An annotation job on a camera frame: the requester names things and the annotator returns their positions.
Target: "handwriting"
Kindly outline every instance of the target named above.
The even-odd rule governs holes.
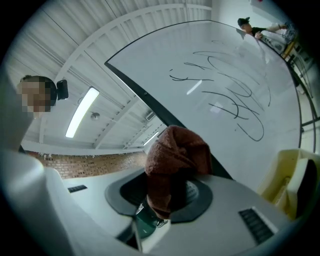
[[[221,70],[219,70],[212,62],[212,59],[226,63],[230,66],[232,66],[233,68],[237,69],[239,72],[247,75],[253,82],[255,82],[257,85],[260,86],[260,84],[250,75],[248,74],[246,71],[239,69],[237,66],[235,66],[234,64],[230,63],[228,60],[224,59],[225,57],[228,58],[232,58],[234,57],[232,54],[229,53],[225,53],[225,52],[220,52],[220,51],[195,51],[193,52],[193,54],[195,55],[200,55],[200,56],[204,56],[206,57],[206,61],[207,63],[214,68],[214,70],[216,70],[215,74],[216,76],[224,76],[226,78],[228,78],[230,81],[232,81],[235,85],[237,85],[238,89],[231,89],[228,87],[225,87],[225,89],[230,93],[230,96],[223,94],[223,93],[218,93],[212,90],[204,90],[202,91],[202,93],[206,93],[206,94],[214,94],[214,95],[219,95],[221,97],[226,98],[228,101],[230,101],[231,106],[234,106],[233,110],[228,110],[223,108],[222,106],[218,106],[215,104],[211,104],[208,103],[210,106],[214,107],[214,108],[218,108],[224,112],[226,112],[228,115],[233,116],[233,119],[237,120],[251,120],[251,119],[256,119],[258,122],[258,125],[260,126],[260,129],[254,129],[255,132],[260,131],[260,135],[255,135],[253,136],[252,134],[250,134],[250,132],[252,131],[252,129],[247,130],[243,125],[241,125],[239,122],[237,122],[237,126],[253,141],[255,142],[259,142],[260,140],[262,140],[262,138],[265,135],[265,128],[263,123],[261,122],[259,116],[259,110],[257,109],[252,109],[250,107],[248,107],[248,103],[250,101],[253,101],[256,106],[260,109],[260,111],[265,111],[264,107],[262,106],[261,103],[259,103],[259,101],[257,100],[256,95],[253,93],[253,91],[250,89],[250,87],[244,83],[243,81],[241,81],[240,79],[231,76],[230,74],[226,74],[223,73]],[[188,65],[192,68],[196,68],[196,69],[201,69],[202,71],[204,71],[203,74],[205,74],[206,71],[211,70],[210,75],[212,76],[212,68],[206,67],[203,64],[199,64],[199,63],[191,63],[191,62],[184,62],[183,64]],[[189,78],[189,76],[187,77],[183,77],[183,78],[179,78],[173,75],[169,75],[169,77],[176,82],[183,82],[183,81],[188,81],[188,80],[192,80],[192,81],[209,81],[209,82],[214,82],[213,79],[207,79],[207,78],[200,78],[200,77],[192,77]],[[271,103],[271,92],[270,92],[270,88],[267,85],[268,88],[268,92],[269,92],[269,102],[267,104],[267,106],[270,106]]]

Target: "ceiling light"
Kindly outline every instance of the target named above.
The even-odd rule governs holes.
[[[90,108],[91,104],[94,102],[94,100],[98,95],[99,95],[99,92],[93,87],[91,87],[87,91],[86,95],[83,97],[82,101],[80,102],[78,108],[76,109],[71,119],[68,130],[66,131],[66,134],[65,134],[66,137],[68,138],[74,137],[82,118],[84,118],[85,113]]]
[[[157,136],[159,132],[157,131],[155,135],[153,135],[150,139],[147,140],[146,143],[144,143],[143,145],[145,146],[149,141],[151,141],[155,136]]]

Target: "whiteboard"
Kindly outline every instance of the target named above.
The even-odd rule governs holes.
[[[232,178],[253,190],[278,151],[300,146],[300,107],[286,63],[234,27],[173,25],[108,63],[199,134]]]

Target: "white ceiling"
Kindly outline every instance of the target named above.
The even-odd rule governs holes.
[[[21,30],[8,52],[6,70],[14,85],[25,75],[66,79],[69,98],[35,119],[22,146],[61,155],[101,155],[143,150],[166,126],[104,63],[130,42],[186,21],[210,20],[211,0],[55,0]],[[65,137],[78,101],[89,87],[100,95],[74,138]],[[92,121],[93,112],[100,119]]]

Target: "cap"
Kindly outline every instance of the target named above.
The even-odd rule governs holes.
[[[248,24],[249,23],[250,17],[246,18],[238,18],[238,25],[241,28],[242,25]]]

